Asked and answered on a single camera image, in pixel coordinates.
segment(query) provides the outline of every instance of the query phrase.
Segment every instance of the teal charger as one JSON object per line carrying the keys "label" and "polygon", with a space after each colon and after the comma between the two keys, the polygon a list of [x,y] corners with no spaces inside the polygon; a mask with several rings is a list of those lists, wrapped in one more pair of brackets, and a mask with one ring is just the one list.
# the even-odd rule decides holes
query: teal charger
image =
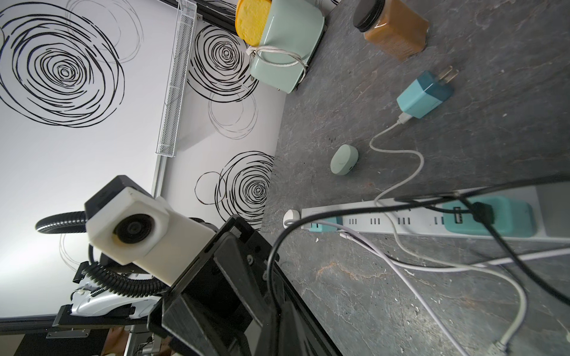
{"label": "teal charger", "polygon": [[453,88],[448,84],[459,71],[449,67],[439,76],[430,71],[423,72],[396,99],[402,112],[422,118],[453,95]]}
{"label": "teal charger", "polygon": [[[510,238],[529,238],[536,233],[536,224],[532,207],[527,202],[514,200],[501,195],[493,197],[470,198],[471,203],[483,203],[492,207],[493,227],[501,236]],[[461,202],[450,202],[442,205],[444,209],[467,209]],[[478,223],[471,214],[443,214],[443,225],[446,230],[456,234],[491,236],[489,231]]]}
{"label": "teal charger", "polygon": [[[330,222],[330,223],[334,223],[334,224],[338,224],[338,225],[342,225],[343,224],[343,219],[340,216],[337,216],[335,218],[328,218],[328,219],[323,219],[326,222]],[[337,231],[338,229],[336,227],[332,227],[329,225],[323,225],[323,224],[316,224],[316,223],[311,223],[311,228],[309,228],[309,231],[311,232],[332,232],[332,231]]]}

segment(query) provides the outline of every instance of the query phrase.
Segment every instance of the marble surface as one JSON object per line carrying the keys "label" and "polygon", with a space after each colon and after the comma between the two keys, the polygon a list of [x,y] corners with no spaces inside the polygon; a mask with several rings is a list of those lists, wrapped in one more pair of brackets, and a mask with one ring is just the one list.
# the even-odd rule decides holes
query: marble surface
{"label": "marble surface", "polygon": [[[455,95],[422,120],[383,137],[385,149],[416,149],[421,174],[390,196],[484,186],[570,171],[570,2],[406,0],[431,22],[425,50],[400,63],[352,26],[356,0],[327,18],[307,78],[287,96],[262,234],[274,242],[286,210],[372,200],[417,167],[412,155],[371,151],[368,141],[399,115],[397,96],[423,71],[461,73]],[[360,160],[331,174],[348,143]],[[392,236],[368,235],[401,260]],[[503,256],[492,241],[406,237],[404,243],[446,260]],[[561,244],[512,243],[518,253]],[[294,232],[280,265],[345,355],[457,355],[404,283],[380,259],[336,234]],[[570,294],[570,259],[529,265]],[[530,306],[512,340],[513,355],[569,355],[570,308],[513,266]],[[476,272],[412,272],[412,282],[472,355],[484,353],[517,311],[514,289]]]}

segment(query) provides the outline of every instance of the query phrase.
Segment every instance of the spice jar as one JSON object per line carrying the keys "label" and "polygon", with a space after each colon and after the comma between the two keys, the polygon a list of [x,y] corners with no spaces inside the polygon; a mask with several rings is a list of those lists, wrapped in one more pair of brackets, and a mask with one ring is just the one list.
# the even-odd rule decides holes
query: spice jar
{"label": "spice jar", "polygon": [[426,46],[429,22],[400,0],[360,0],[352,23],[367,41],[400,61]]}

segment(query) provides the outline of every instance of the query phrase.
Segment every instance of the black corrugated cable sleeve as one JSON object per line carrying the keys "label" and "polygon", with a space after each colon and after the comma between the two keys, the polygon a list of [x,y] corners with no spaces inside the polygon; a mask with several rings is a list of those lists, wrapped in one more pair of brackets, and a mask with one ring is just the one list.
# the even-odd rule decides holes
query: black corrugated cable sleeve
{"label": "black corrugated cable sleeve", "polygon": [[105,269],[98,262],[91,264],[83,272],[97,285],[120,296],[131,298],[148,297],[160,294],[168,289],[166,284],[155,277],[140,280],[129,279],[126,276]]}
{"label": "black corrugated cable sleeve", "polygon": [[64,212],[38,221],[35,228],[42,234],[75,234],[85,232],[87,217],[84,211]]}

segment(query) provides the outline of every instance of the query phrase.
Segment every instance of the white camera housing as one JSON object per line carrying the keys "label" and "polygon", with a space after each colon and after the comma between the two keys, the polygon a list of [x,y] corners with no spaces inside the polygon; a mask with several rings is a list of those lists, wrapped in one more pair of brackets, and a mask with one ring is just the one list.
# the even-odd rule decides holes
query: white camera housing
{"label": "white camera housing", "polygon": [[[125,218],[146,214],[153,220],[150,234],[140,242],[124,243],[115,234]],[[198,256],[215,232],[173,211],[162,198],[153,199],[126,187],[85,225],[89,242],[122,265],[135,263],[172,285]]]}

